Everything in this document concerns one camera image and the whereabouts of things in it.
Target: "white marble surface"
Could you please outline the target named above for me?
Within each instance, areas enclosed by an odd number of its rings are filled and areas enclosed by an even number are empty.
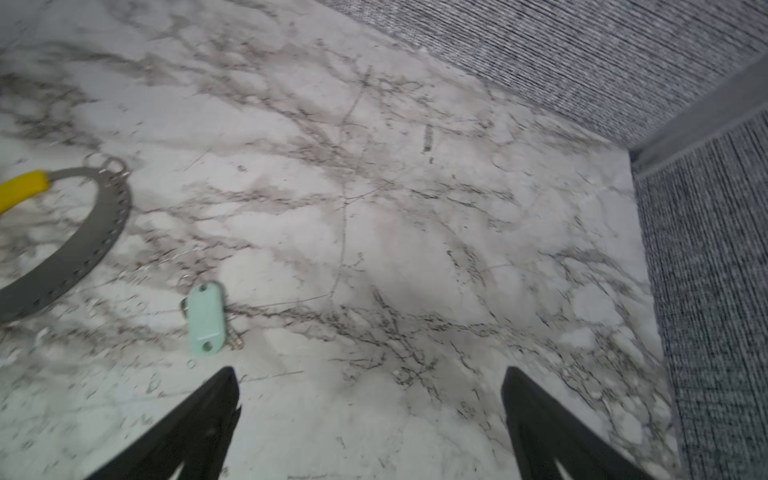
[[[133,169],[114,249],[2,328],[0,476],[82,478],[233,365],[223,477],[517,478],[520,366],[676,477],[627,153],[307,0],[4,2],[0,179]],[[94,188],[0,217],[0,285]],[[192,274],[244,348],[190,359]]]

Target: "mint green key tag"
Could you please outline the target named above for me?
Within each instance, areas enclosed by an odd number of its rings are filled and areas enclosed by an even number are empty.
[[[189,323],[192,353],[210,356],[218,352],[227,338],[221,285],[208,282],[193,286],[180,306]]]

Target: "metal ring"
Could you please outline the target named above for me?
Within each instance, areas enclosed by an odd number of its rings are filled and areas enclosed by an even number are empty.
[[[88,154],[85,157],[83,157],[83,167],[97,168],[100,174],[103,174],[104,172],[111,172],[113,174],[120,175],[122,178],[126,178],[128,175],[132,173],[131,169],[128,167],[125,161],[122,158],[115,157],[114,155],[108,156],[107,160],[102,162],[100,167],[94,167],[90,165],[88,162],[88,158],[93,157],[94,155],[96,155],[96,153]],[[117,163],[118,165],[120,165],[120,170],[118,171],[110,170],[109,165],[112,163]]]
[[[101,173],[104,173],[105,171],[112,171],[112,170],[109,170],[109,165],[112,164],[113,162],[120,165],[120,170],[116,171],[115,172],[116,174],[120,175],[123,178],[131,174],[131,169],[128,168],[128,165],[123,161],[122,158],[118,158],[118,157],[107,157],[107,160],[105,160],[104,163],[101,164],[101,170],[99,171]]]
[[[125,227],[131,191],[122,176],[77,167],[47,173],[48,181],[86,177],[98,185],[94,207],[76,232],[30,272],[0,289],[0,325],[53,303],[106,255]]]

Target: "gray carpet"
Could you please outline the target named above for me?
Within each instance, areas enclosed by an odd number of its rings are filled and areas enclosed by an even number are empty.
[[[319,0],[622,144],[768,51],[766,0]]]
[[[768,111],[636,179],[692,478],[768,478]]]

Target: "small metal ring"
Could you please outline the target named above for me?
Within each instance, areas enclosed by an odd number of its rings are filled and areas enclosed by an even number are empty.
[[[177,292],[181,293],[180,289],[183,286],[182,282],[188,276],[192,276],[194,278],[193,278],[192,282],[190,283],[190,289],[186,293],[183,293],[183,295],[189,295],[189,293],[192,291],[194,286],[197,285],[197,281],[200,279],[200,274],[199,273],[185,273],[184,275],[179,277],[179,280],[176,282],[176,291]]]
[[[103,174],[105,171],[108,171],[109,165],[113,162],[120,165],[120,170],[114,173],[120,175],[123,178],[131,174],[131,169],[128,168],[128,165],[123,161],[122,158],[117,158],[117,157],[107,157],[107,160],[105,160],[104,163],[101,164],[101,170],[99,170],[99,173]]]
[[[83,157],[83,167],[96,168],[88,163],[88,158],[93,157],[94,155],[96,155],[96,153],[100,153],[100,152],[94,152],[92,154],[88,154],[85,157]],[[114,157],[112,155],[107,157],[107,160],[105,160],[104,163],[102,163],[101,166],[98,167],[98,173],[103,174],[104,172],[112,171],[112,170],[109,170],[109,165],[112,164],[113,162],[117,163],[120,166],[120,170],[112,173],[118,174],[123,178],[131,174],[131,169],[128,167],[125,161],[122,158]]]

